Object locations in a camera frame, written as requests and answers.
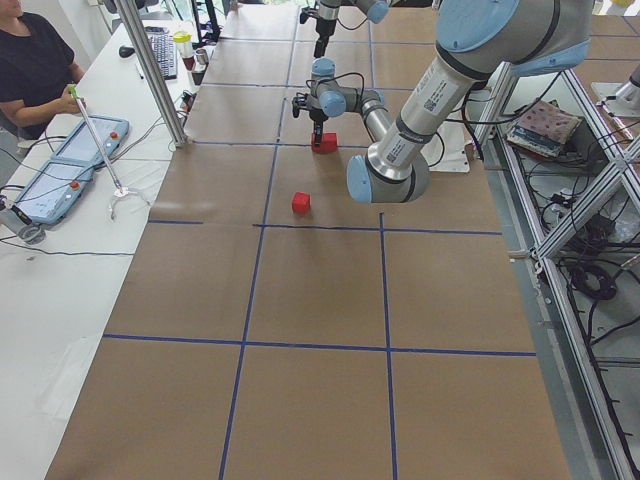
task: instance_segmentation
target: white desk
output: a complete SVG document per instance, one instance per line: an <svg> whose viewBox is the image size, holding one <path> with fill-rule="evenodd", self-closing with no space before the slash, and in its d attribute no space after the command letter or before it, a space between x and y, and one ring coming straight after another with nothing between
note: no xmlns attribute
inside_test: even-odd
<svg viewBox="0 0 640 480"><path fill-rule="evenodd" d="M89 113L131 122L126 147L160 116L135 56L121 59L118 48L130 44L121 26L78 85ZM192 90L180 65L167 81L172 98ZM56 117L47 133L66 135L79 117ZM122 182L142 189L150 201L160 188L171 159L170 135L157 127L140 145L115 163ZM39 168L51 151L38 145L23 162ZM10 183L25 184L35 172L20 167ZM106 170L67 218L37 245L47 251L133 253L149 208L137 197L116 206L116 221L107 213L115 191ZM0 226L0 237L11 233ZM48 256L0 244L0 477L44 478L56 452L131 256Z"/></svg>

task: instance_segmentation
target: bottle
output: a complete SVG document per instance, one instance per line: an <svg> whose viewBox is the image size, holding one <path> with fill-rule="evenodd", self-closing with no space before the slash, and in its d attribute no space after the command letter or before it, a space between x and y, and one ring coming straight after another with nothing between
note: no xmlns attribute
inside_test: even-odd
<svg viewBox="0 0 640 480"><path fill-rule="evenodd" d="M17 205L12 204L2 195L0 195L0 224L15 233L27 245L40 243L46 236L42 227L33 223Z"/></svg>
<svg viewBox="0 0 640 480"><path fill-rule="evenodd" d="M173 41L178 47L178 52L180 52L180 57L182 57L182 62L184 66L187 67L187 70L193 70L193 66L196 63L193 58L193 45L191 45L191 35L187 32L176 32L173 34Z"/></svg>

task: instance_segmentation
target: sticker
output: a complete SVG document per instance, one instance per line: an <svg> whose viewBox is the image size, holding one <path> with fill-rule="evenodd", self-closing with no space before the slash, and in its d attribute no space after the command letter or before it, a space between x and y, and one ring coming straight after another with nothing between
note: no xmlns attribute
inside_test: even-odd
<svg viewBox="0 0 640 480"><path fill-rule="evenodd" d="M408 154L411 152L412 147L412 143L399 138L396 141L396 144L391 147L391 149L385 156L385 159L391 165L404 163L404 161L407 159Z"/></svg>
<svg viewBox="0 0 640 480"><path fill-rule="evenodd" d="M431 115L439 115L449 100L458 92L460 84L454 82L444 72L436 72L429 68L424 78L429 76L424 86L416 92L420 95L420 103Z"/></svg>
<svg viewBox="0 0 640 480"><path fill-rule="evenodd" d="M433 62L431 63L431 65L429 65L429 68L420 79L420 82L418 82L418 85L416 85L415 92L417 94L422 92L424 87L427 86L427 82L429 82L429 79L433 76L433 72L435 71L435 69L436 69L436 62Z"/></svg>

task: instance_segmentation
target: jar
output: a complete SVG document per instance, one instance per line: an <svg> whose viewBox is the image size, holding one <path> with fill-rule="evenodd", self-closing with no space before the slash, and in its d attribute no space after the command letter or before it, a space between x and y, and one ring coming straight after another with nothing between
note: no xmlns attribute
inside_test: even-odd
<svg viewBox="0 0 640 480"><path fill-rule="evenodd" d="M187 70L193 70L195 59L193 58L193 45L191 45L191 35L187 32L176 32L173 34L173 41L178 47L178 52Z"/></svg>

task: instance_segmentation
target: keyboard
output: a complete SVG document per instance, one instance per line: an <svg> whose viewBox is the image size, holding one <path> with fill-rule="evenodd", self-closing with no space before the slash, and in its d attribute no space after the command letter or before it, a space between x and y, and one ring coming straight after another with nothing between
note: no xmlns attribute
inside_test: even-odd
<svg viewBox="0 0 640 480"><path fill-rule="evenodd" d="M176 44L168 33L154 33L148 35L151 43L151 50L158 61L160 72L165 80L171 80L178 77L178 64L176 60Z"/></svg>

